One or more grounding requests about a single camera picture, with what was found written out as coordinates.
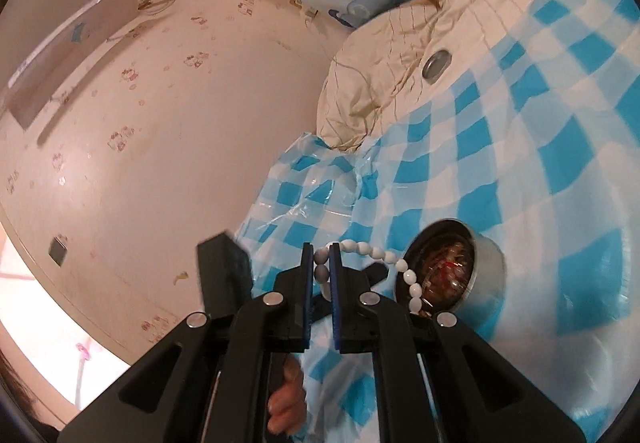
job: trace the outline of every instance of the white bead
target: white bead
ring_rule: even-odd
[[[371,253],[371,245],[369,245],[369,243],[365,243],[364,241],[359,242],[358,253],[360,255],[369,255]]]
[[[331,302],[331,285],[328,282],[320,285],[320,293],[325,300]]]
[[[329,260],[329,249],[326,247],[316,249],[316,253],[314,253],[314,261],[316,264],[324,264]]]
[[[324,284],[329,281],[329,268],[324,266],[324,264],[318,264],[316,269],[314,270],[314,277],[316,277],[316,282],[318,284]]]
[[[356,251],[358,248],[358,243],[356,243],[353,239],[345,239],[344,241],[340,241],[340,249],[344,253],[350,253],[352,251]]]
[[[422,286],[417,282],[414,282],[411,286],[409,286],[409,295],[411,295],[412,297],[421,297]]]
[[[415,272],[412,269],[408,269],[402,277],[404,278],[404,282],[406,282],[409,286],[415,284],[415,281],[417,279],[415,277]]]
[[[392,251],[386,251],[384,261],[386,264],[396,264],[398,262],[398,257]]]
[[[409,265],[406,264],[406,261],[404,259],[400,259],[397,263],[396,263],[396,270],[398,270],[398,272],[400,273],[404,273],[409,269]]]
[[[414,297],[409,301],[409,311],[411,313],[417,313],[422,309],[422,301],[418,297]]]
[[[371,248],[371,259],[381,261],[385,258],[385,250],[382,248]]]

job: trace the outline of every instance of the blue and white checkered fabric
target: blue and white checkered fabric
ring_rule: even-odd
[[[481,335],[595,441],[640,378],[639,18],[633,0],[535,0],[489,55],[356,154],[302,136],[240,230],[255,293],[305,241],[401,255],[429,223],[459,218],[506,257],[504,303]],[[377,441],[370,357],[341,357],[327,319],[312,336],[306,440]]]

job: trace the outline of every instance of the finger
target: finger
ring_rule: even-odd
[[[306,391],[301,383],[285,383],[275,393],[271,394],[268,409],[269,414],[279,415],[299,402],[304,402]]]
[[[302,426],[306,422],[306,403],[301,404],[298,407],[298,409],[300,409],[300,411],[297,413],[297,416],[295,417],[298,422],[297,423],[293,422],[291,426],[288,429],[286,429],[288,436],[291,436],[293,434],[296,434],[297,432],[300,432],[300,429],[302,429]]]
[[[296,381],[302,376],[302,369],[300,363],[292,356],[289,355],[284,361],[284,379],[285,381]]]
[[[286,431],[289,435],[295,434],[306,421],[306,403],[301,402],[281,413],[273,416],[267,425],[272,434],[280,434]]]

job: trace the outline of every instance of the stainless steel cup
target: stainless steel cup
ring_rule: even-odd
[[[491,239],[474,232],[462,221],[442,219],[426,227],[414,239],[404,259],[409,267],[415,270],[424,254],[428,252],[430,241],[448,233],[466,241],[472,269],[462,296],[447,309],[455,312],[468,326],[478,328],[497,311],[504,297],[504,257]],[[408,286],[399,274],[396,280],[396,300],[408,305],[409,299]]]

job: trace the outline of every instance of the hair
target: hair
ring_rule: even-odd
[[[15,369],[2,353],[2,349],[0,349],[0,378],[4,380],[9,393],[14,397],[14,401],[18,407],[20,407],[27,416],[36,418],[31,391],[22,383]]]

